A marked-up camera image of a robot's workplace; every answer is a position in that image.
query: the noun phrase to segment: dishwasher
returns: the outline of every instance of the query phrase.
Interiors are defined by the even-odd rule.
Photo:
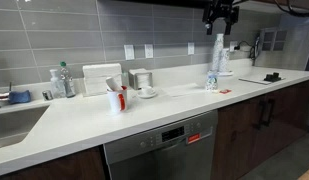
[[[111,180],[208,180],[217,111],[104,144]]]

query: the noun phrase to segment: red label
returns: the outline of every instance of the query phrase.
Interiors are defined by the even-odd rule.
[[[198,141],[199,139],[200,139],[200,134],[194,134],[194,135],[188,137],[187,143],[191,144],[191,143],[193,143],[195,141]]]

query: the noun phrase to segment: blue sponge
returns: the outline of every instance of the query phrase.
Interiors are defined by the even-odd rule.
[[[31,94],[29,90],[25,92],[10,92],[8,98],[10,104],[31,102]]]

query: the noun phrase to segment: electrical outlet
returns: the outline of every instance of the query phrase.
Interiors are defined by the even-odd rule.
[[[188,55],[194,54],[194,43],[188,43]]]
[[[134,46],[133,45],[124,45],[125,49],[125,59],[126,60],[133,60],[134,57]]]
[[[153,58],[153,44],[145,44],[145,58]]]
[[[234,52],[235,51],[235,47],[237,46],[237,41],[231,41],[230,42],[230,52]]]

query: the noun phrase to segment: red and white cup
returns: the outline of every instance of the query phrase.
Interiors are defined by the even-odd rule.
[[[118,113],[127,109],[127,87],[122,86],[123,90],[107,90],[107,96],[110,101],[112,112]]]

